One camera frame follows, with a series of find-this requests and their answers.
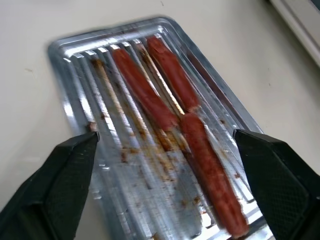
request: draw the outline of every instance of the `aluminum tray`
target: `aluminum tray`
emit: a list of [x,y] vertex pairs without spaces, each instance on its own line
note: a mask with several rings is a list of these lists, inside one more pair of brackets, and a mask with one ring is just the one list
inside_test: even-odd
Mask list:
[[[246,239],[272,233],[251,192],[237,146],[236,128],[262,132],[219,74],[181,27],[156,17],[63,38],[48,55],[60,84],[74,134],[100,133],[91,188],[115,240],[226,240],[173,134],[159,130],[142,110],[113,61],[126,49],[152,87],[177,115],[182,110],[146,51],[156,35],[175,53],[201,99],[201,118],[250,223]],[[94,67],[100,59],[103,66]]]

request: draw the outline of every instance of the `white countertop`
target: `white countertop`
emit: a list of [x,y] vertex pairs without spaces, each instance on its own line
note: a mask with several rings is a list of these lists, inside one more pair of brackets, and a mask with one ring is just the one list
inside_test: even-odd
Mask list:
[[[320,70],[264,0],[4,0],[0,6],[0,209],[72,136],[48,44],[154,15],[175,19],[262,130],[320,173]],[[76,239],[106,239],[88,198]]]

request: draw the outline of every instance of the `metal tray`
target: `metal tray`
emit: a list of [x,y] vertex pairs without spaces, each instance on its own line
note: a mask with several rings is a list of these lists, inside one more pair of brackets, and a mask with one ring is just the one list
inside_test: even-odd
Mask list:
[[[262,132],[181,27],[167,17],[56,40],[48,55],[74,134],[100,133],[91,189],[115,240],[226,240],[175,135],[159,130],[127,89],[111,51],[126,49],[173,112],[182,112],[146,51],[156,35],[175,53],[201,99],[200,115],[250,223],[245,239],[272,233],[246,179],[234,129]],[[103,61],[94,67],[92,60]]]

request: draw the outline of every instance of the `red sausage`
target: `red sausage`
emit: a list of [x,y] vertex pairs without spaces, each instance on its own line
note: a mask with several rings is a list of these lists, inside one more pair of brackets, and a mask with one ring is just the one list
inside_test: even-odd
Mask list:
[[116,49],[112,52],[112,56],[134,96],[153,121],[164,131],[176,126],[178,124],[177,117],[155,93],[127,51]]
[[234,239],[246,235],[249,231],[247,220],[225,170],[211,147],[204,124],[197,115],[188,113],[181,119],[181,130],[194,158],[190,165],[221,223]]
[[147,45],[150,55],[161,67],[183,109],[194,111],[199,106],[199,100],[176,55],[155,36],[147,39]]

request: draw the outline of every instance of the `cooked sausage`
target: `cooked sausage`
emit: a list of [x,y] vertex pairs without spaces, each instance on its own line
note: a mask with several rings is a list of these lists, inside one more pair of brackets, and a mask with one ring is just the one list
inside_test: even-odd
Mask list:
[[247,220],[209,142],[204,124],[194,113],[187,113],[181,119],[181,130],[193,155],[194,160],[190,160],[190,165],[221,223],[234,239],[244,236],[249,231]]
[[176,126],[178,124],[177,117],[155,93],[127,51],[116,49],[112,52],[112,56],[133,95],[153,121],[164,131]]
[[199,100],[176,55],[155,36],[147,39],[147,46],[151,57],[161,67],[183,109],[187,112],[194,111],[199,106]]

